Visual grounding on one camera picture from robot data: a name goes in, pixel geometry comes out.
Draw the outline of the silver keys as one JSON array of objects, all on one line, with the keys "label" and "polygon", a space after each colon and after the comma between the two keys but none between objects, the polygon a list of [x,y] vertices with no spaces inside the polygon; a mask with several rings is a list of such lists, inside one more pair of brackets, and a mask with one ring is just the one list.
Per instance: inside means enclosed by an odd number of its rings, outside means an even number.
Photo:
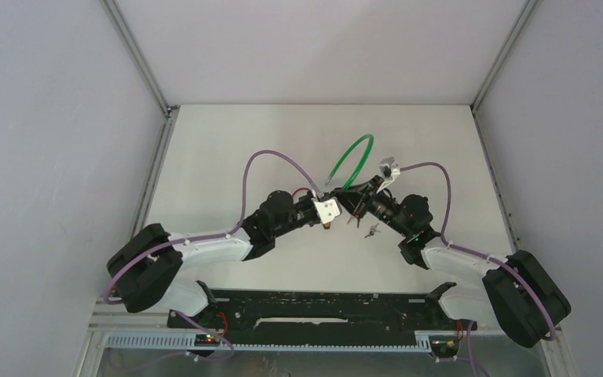
[{"label": "silver keys", "polygon": [[379,232],[381,232],[381,230],[378,228],[378,224],[371,225],[367,234],[364,236],[364,238],[367,239],[369,237],[376,235]]}]

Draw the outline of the red cable lock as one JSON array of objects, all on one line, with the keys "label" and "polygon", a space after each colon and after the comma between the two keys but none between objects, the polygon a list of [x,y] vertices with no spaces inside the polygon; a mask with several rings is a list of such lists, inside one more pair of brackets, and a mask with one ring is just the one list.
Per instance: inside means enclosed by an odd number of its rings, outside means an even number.
[{"label": "red cable lock", "polygon": [[293,199],[302,199],[307,195],[312,195],[312,190],[310,188],[298,188],[292,193]]}]

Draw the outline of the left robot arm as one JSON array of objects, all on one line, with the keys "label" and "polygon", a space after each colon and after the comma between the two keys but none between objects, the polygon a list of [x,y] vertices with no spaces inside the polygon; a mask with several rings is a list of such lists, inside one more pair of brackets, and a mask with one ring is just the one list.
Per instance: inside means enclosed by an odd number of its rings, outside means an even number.
[{"label": "left robot arm", "polygon": [[207,327],[217,316],[211,290],[200,280],[181,282],[179,272],[259,258],[275,247],[278,237],[306,225],[327,228],[341,213],[334,197],[320,201],[309,193],[294,199],[289,192],[275,191],[234,232],[191,236],[167,232],[159,223],[147,225],[108,260],[111,289],[119,296],[114,303],[129,313],[166,307]]}]

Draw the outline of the black key bunch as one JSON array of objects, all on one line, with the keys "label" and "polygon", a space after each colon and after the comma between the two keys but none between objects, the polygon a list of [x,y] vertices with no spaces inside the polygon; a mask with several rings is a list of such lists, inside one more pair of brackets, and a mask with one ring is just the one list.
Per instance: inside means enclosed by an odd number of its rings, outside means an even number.
[{"label": "black key bunch", "polygon": [[358,216],[351,215],[349,220],[347,221],[347,225],[350,225],[352,222],[357,228],[360,227],[360,218]]}]

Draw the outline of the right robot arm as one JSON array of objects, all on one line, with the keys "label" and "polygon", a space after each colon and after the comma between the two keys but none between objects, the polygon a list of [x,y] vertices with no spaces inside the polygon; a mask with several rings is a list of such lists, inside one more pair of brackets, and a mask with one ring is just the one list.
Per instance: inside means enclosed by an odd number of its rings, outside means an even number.
[{"label": "right robot arm", "polygon": [[410,194],[397,201],[382,178],[331,191],[354,218],[370,214],[400,234],[398,247],[409,265],[454,277],[425,307],[426,320],[446,328],[454,320],[474,320],[502,330],[516,344],[531,348],[551,335],[572,311],[569,300],[530,252],[476,256],[440,239],[431,222],[425,196]]}]

